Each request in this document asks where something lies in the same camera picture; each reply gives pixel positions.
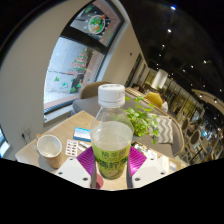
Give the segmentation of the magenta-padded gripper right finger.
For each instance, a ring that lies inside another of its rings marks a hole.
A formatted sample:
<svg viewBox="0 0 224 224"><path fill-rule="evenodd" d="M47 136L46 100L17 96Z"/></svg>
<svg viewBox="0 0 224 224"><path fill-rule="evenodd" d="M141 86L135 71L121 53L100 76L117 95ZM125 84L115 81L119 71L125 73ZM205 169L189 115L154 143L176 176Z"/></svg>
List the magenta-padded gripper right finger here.
<svg viewBox="0 0 224 224"><path fill-rule="evenodd" d="M134 147L130 148L126 174L128 188L140 188L167 175L156 159L146 157Z"/></svg>

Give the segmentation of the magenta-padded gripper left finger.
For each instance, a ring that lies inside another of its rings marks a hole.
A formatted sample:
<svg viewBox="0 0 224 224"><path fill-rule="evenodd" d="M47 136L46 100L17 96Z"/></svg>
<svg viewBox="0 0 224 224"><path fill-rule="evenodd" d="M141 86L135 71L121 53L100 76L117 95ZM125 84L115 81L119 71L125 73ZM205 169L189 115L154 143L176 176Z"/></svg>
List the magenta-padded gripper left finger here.
<svg viewBox="0 0 224 224"><path fill-rule="evenodd" d="M91 147L77 157L69 157L57 170L56 175L84 188L95 188L96 163Z"/></svg>

